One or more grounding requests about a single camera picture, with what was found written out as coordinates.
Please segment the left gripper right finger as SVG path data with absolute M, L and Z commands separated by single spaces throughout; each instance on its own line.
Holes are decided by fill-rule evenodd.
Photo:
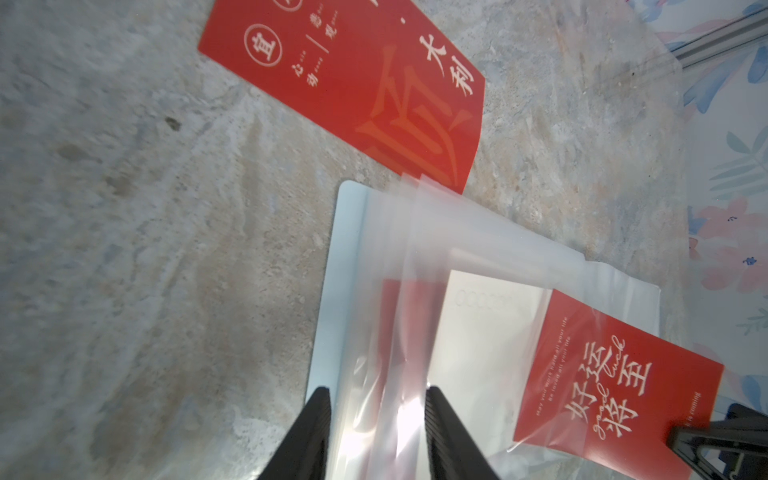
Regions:
M 426 390 L 425 432 L 431 479 L 499 479 L 437 386 Z

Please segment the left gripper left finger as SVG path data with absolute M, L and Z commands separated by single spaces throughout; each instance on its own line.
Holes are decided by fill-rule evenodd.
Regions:
M 258 479 L 323 480 L 328 461 L 331 414 L 329 389 L 316 388 Z

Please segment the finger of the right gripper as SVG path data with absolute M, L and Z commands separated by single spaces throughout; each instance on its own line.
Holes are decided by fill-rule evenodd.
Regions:
M 705 429 L 674 427 L 667 446 L 701 479 L 767 478 L 767 416 L 741 404 Z

